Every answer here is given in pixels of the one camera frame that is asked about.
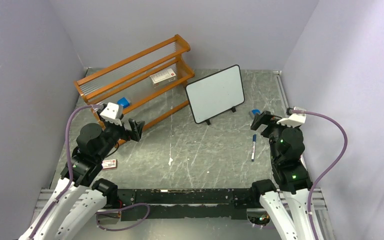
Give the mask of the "orange wooden shelf rack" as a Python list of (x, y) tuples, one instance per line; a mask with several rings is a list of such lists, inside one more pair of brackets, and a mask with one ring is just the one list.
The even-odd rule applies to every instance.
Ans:
[[(123, 109), (123, 116), (144, 121), (143, 129), (148, 130), (190, 104), (185, 88), (195, 73), (183, 59), (190, 50), (190, 44), (176, 34), (75, 81), (74, 86), (87, 105), (128, 98), (131, 105)], [(176, 80), (154, 88), (150, 75), (169, 68)]]

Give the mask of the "blue cube on shelf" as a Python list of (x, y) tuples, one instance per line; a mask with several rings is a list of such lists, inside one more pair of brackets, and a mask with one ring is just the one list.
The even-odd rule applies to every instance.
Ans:
[(122, 97), (117, 101), (117, 104), (122, 106), (125, 109), (131, 105), (131, 101), (126, 97)]

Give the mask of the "white blue marker pen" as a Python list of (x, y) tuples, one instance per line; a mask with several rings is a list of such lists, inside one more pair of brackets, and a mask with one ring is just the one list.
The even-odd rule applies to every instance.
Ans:
[(252, 136), (252, 150), (251, 150), (251, 161), (255, 161), (255, 153), (256, 153), (256, 142), (257, 142), (257, 135), (254, 134)]

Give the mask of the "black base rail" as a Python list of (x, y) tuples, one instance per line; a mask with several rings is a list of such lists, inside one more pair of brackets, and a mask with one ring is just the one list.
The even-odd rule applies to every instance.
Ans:
[(247, 220), (264, 209), (251, 188), (118, 189), (105, 210), (121, 209), (121, 221), (183, 218)]

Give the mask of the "white whiteboard black frame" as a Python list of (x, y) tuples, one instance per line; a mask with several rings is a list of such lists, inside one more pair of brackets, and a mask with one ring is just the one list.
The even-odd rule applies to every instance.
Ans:
[(196, 124), (231, 111), (245, 102), (245, 91), (238, 64), (219, 70), (185, 87), (193, 120)]

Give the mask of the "red white box on table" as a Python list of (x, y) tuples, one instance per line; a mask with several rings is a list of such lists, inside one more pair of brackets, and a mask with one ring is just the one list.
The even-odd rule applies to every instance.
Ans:
[(102, 168), (104, 170), (116, 169), (117, 160), (116, 159), (107, 159), (102, 162)]

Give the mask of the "white red box on shelf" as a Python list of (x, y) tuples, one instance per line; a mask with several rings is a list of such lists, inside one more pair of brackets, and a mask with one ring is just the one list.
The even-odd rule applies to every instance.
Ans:
[(149, 78), (151, 79), (153, 87), (157, 88), (175, 81), (177, 79), (177, 75), (172, 68), (167, 68), (150, 75)]

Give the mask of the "blue grey whiteboard eraser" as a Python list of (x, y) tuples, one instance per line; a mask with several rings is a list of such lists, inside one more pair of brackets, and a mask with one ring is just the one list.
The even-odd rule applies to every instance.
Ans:
[(248, 112), (251, 119), (254, 119), (256, 115), (260, 115), (261, 112), (258, 109), (253, 109)]

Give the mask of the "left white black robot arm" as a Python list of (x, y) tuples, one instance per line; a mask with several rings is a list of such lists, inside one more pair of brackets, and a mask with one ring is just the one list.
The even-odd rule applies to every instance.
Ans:
[(77, 147), (61, 172), (50, 199), (20, 236), (21, 240), (71, 240), (97, 211), (120, 207), (118, 187), (106, 180), (95, 180), (103, 169), (103, 161), (119, 140), (141, 139), (144, 121), (129, 119), (131, 129), (123, 124), (97, 123), (85, 125), (76, 139)]

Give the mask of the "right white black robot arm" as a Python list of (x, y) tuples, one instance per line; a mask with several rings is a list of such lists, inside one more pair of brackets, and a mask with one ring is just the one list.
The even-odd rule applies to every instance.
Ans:
[(313, 216), (313, 183), (301, 161), (304, 137), (300, 126), (306, 122), (302, 110), (288, 109), (288, 117), (270, 111), (255, 113), (251, 130), (261, 125), (261, 135), (268, 139), (274, 181), (252, 183), (250, 202), (263, 207), (283, 240), (319, 240), (320, 226)]

